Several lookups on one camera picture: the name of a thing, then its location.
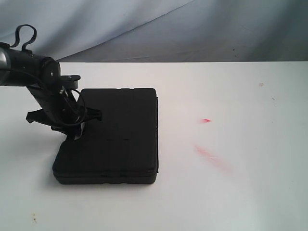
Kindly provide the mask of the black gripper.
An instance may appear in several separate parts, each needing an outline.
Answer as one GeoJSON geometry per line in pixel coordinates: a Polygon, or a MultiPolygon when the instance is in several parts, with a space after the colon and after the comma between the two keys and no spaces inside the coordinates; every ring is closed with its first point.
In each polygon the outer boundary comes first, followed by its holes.
{"type": "Polygon", "coordinates": [[[35,84],[27,86],[30,94],[35,98],[41,109],[28,112],[26,121],[37,122],[51,127],[52,130],[65,134],[68,138],[76,140],[83,131],[83,122],[102,120],[102,111],[86,108],[83,115],[83,106],[78,105],[72,91],[62,88],[52,93],[35,84]]]}

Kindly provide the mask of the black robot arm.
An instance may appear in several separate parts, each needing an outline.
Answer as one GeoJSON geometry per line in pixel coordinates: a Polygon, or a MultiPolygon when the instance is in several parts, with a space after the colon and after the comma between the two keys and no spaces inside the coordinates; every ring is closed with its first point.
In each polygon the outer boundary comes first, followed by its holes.
{"type": "Polygon", "coordinates": [[[61,75],[60,64],[51,57],[0,45],[1,86],[26,87],[41,106],[27,113],[27,122],[50,126],[73,140],[81,137],[87,121],[102,119],[101,110],[86,107],[82,95],[81,103],[74,98],[80,79],[79,75],[61,75]]]}

